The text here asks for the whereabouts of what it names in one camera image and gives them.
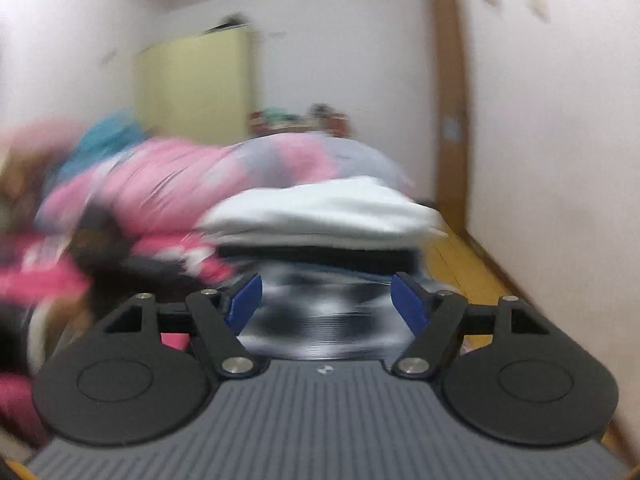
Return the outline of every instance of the black and white fabric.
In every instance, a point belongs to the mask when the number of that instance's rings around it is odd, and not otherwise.
[[[393,306],[389,276],[275,260],[239,267],[262,277],[262,303],[239,336],[255,355],[390,360],[414,338]],[[453,290],[427,278],[423,285]]]

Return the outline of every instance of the white logo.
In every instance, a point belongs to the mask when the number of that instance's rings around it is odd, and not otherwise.
[[[329,365],[319,366],[318,368],[316,368],[316,371],[322,375],[331,375],[332,373],[334,373],[334,367]]]

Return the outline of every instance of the brown door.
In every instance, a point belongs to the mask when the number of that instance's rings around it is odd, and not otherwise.
[[[457,0],[431,0],[438,67],[438,178],[436,202],[451,228],[466,227],[468,100],[462,26]]]

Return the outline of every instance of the white folded cloth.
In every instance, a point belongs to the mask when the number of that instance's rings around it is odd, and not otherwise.
[[[205,213],[196,226],[218,244],[414,248],[446,234],[435,209],[419,205],[368,176],[251,189]]]

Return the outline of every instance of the pile of clothes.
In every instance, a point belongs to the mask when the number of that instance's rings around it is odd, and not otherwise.
[[[393,360],[412,334],[391,302],[391,276],[451,288],[420,261],[426,238],[444,235],[439,213],[410,198],[401,168],[355,140],[304,132],[197,146],[148,138],[119,114],[65,147],[0,158],[7,225],[66,237],[64,257],[86,280],[75,297],[0,303],[11,356],[0,363],[0,422],[32,444],[44,430],[32,406],[22,420],[15,406],[3,409],[7,377],[28,387],[46,359],[137,292],[180,301],[258,272],[262,303],[239,336],[250,352]],[[46,168],[36,179],[35,164]],[[163,341],[181,350],[189,336]]]

